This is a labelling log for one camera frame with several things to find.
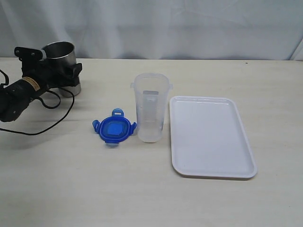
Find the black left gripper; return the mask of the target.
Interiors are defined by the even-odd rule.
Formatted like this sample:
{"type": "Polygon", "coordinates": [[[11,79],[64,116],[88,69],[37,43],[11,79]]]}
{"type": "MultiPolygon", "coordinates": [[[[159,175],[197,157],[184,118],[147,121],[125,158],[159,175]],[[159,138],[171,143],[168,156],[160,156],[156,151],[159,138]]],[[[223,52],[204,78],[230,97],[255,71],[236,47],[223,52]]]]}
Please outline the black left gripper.
{"type": "Polygon", "coordinates": [[[42,95],[52,88],[76,87],[80,84],[81,71],[82,63],[66,66],[53,64],[48,60],[33,64],[22,62],[21,79],[31,85],[35,95],[42,95]]]}

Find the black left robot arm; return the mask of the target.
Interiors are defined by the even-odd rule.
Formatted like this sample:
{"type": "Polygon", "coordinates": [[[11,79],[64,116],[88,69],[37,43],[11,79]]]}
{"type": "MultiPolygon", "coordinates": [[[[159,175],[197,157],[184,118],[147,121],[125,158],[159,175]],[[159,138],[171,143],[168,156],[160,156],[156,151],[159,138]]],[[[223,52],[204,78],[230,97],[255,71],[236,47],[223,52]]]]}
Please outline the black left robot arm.
{"type": "Polygon", "coordinates": [[[22,78],[4,87],[0,85],[0,120],[15,121],[29,104],[53,88],[65,90],[80,83],[82,64],[64,66],[63,71],[51,66],[46,60],[37,61],[23,69],[22,78]]]}

